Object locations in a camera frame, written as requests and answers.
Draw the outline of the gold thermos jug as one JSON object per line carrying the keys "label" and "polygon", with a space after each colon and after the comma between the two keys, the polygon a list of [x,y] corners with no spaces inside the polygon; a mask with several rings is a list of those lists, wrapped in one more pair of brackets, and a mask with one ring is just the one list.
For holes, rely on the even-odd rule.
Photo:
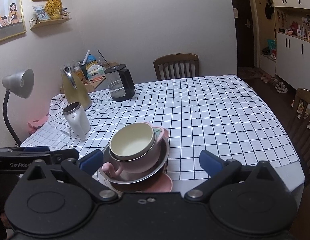
{"label": "gold thermos jug", "polygon": [[79,77],[71,71],[69,65],[64,65],[61,68],[61,76],[63,81],[63,89],[68,104],[78,102],[86,111],[91,107],[92,101],[88,94],[84,83]]}

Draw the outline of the right wooden chair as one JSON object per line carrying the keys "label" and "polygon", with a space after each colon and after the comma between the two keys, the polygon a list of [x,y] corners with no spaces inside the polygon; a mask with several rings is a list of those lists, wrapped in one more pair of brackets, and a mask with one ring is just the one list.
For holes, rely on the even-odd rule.
{"label": "right wooden chair", "polygon": [[292,117],[285,128],[300,159],[306,183],[310,183],[310,90],[299,88],[292,106]]}

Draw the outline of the large stainless steel bowl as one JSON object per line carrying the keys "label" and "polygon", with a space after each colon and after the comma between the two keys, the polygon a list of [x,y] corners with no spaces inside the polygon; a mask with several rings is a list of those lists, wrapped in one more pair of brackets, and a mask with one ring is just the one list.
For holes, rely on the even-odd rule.
{"label": "large stainless steel bowl", "polygon": [[128,185],[139,183],[141,181],[149,179],[151,176],[162,172],[165,173],[167,170],[168,157],[170,153],[170,146],[167,139],[162,139],[160,144],[160,155],[158,161],[147,171],[142,173],[129,173],[127,171],[122,171],[122,173],[116,177],[112,178],[107,173],[104,173],[100,167],[98,170],[98,176],[103,177],[105,180],[121,185]]}

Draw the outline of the far wooden chair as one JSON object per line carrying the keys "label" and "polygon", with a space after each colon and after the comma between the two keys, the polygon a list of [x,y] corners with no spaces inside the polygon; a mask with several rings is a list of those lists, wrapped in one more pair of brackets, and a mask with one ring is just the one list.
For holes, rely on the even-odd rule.
{"label": "far wooden chair", "polygon": [[199,58],[192,53],[162,56],[153,62],[157,80],[199,77]]}

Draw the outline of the glass electric kettle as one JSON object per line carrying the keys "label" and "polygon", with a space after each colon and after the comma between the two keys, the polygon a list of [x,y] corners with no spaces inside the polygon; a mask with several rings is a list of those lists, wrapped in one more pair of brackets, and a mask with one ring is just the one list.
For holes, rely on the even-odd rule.
{"label": "glass electric kettle", "polygon": [[125,64],[107,68],[104,73],[112,100],[126,101],[133,98],[135,85]]}

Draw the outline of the wooden chair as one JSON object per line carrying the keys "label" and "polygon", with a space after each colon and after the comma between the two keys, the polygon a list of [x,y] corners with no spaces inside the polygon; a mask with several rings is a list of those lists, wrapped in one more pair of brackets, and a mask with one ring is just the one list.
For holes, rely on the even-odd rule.
{"label": "wooden chair", "polygon": [[157,80],[199,77],[199,58],[192,53],[162,56],[153,62]]}
{"label": "wooden chair", "polygon": [[292,106],[292,117],[285,128],[300,159],[306,183],[310,183],[310,90],[299,88]]}

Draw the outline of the family wall poster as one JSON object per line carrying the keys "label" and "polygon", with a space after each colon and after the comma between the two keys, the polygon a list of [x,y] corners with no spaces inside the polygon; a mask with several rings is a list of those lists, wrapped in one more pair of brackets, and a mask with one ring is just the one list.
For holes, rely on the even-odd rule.
{"label": "family wall poster", "polygon": [[22,0],[0,0],[0,42],[25,33]]}

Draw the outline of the wooden wall shelf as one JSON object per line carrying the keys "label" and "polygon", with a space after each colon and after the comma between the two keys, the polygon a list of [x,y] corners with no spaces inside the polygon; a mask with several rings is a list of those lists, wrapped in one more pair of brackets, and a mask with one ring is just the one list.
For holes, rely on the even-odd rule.
{"label": "wooden wall shelf", "polygon": [[61,19],[57,19],[57,20],[40,21],[37,17],[33,17],[29,20],[29,25],[30,25],[30,30],[33,31],[34,29],[42,28],[45,26],[63,24],[63,23],[68,22],[70,20],[71,20],[71,18],[68,17],[68,18],[61,18]]}

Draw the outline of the cream ceramic bowl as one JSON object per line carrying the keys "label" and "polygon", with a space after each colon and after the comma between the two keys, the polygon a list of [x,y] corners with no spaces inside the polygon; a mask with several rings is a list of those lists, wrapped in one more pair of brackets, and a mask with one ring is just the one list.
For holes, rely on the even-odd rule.
{"label": "cream ceramic bowl", "polygon": [[156,134],[145,122],[124,126],[110,141],[110,150],[118,160],[130,160],[142,156],[154,145]]}

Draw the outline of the wooden side cabinet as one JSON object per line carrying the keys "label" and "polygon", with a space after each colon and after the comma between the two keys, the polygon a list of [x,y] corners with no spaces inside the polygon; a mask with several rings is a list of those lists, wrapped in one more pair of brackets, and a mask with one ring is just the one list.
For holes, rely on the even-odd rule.
{"label": "wooden side cabinet", "polygon": [[[117,62],[111,62],[109,63],[111,67],[115,66],[115,65],[118,65]],[[95,80],[92,80],[92,81],[88,81],[86,84],[84,84],[84,86],[86,87],[86,90],[88,91],[88,93],[91,93],[91,92],[95,92],[97,87],[103,82],[105,81],[105,76],[102,76],[102,77],[98,77],[97,79]],[[63,86],[60,87],[60,94],[64,94],[64,88]]]}

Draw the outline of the white cabinet unit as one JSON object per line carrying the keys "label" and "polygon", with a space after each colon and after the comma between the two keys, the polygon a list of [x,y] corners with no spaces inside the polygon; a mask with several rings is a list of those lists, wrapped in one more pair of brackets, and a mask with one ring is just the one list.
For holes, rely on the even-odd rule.
{"label": "white cabinet unit", "polygon": [[310,90],[310,0],[254,0],[259,68]]}

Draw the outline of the checkered white tablecloth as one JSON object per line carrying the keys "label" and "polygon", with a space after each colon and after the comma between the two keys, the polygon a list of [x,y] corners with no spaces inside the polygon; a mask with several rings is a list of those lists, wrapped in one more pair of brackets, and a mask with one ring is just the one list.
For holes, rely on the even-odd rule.
{"label": "checkered white tablecloth", "polygon": [[244,165],[268,161],[291,179],[304,179],[299,157],[284,128],[267,104],[235,75],[206,76],[141,83],[124,102],[107,90],[91,95],[86,111],[90,132],[77,137],[63,115],[66,98],[50,102],[48,121],[23,142],[51,150],[75,148],[84,156],[103,149],[122,127],[149,122],[169,131],[167,173],[173,180],[204,179],[199,154],[208,150]]}

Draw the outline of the pink mouse-shaped plate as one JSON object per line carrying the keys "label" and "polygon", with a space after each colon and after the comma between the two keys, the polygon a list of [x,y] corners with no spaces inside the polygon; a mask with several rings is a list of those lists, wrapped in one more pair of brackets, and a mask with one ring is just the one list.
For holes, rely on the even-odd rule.
{"label": "pink mouse-shaped plate", "polygon": [[138,183],[126,185],[105,181],[105,184],[117,192],[163,193],[171,192],[173,189],[171,178],[162,172]]}

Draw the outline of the pink pot steel inside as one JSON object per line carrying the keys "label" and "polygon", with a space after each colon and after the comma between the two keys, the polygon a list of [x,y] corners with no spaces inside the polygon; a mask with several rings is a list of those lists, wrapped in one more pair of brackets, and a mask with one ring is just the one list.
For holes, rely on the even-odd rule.
{"label": "pink pot steel inside", "polygon": [[115,133],[109,145],[112,159],[118,169],[107,162],[102,171],[111,178],[118,177],[123,171],[138,174],[153,167],[160,156],[160,144],[169,137],[169,131],[155,127],[148,122],[136,122],[124,126]]}

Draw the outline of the tissue box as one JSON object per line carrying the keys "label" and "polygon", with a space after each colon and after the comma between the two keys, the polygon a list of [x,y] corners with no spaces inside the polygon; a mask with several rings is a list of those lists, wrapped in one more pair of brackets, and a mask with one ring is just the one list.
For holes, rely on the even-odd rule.
{"label": "tissue box", "polygon": [[98,77],[103,77],[104,74],[104,67],[99,64],[93,64],[90,66],[90,68],[87,70],[87,79],[93,80]]}

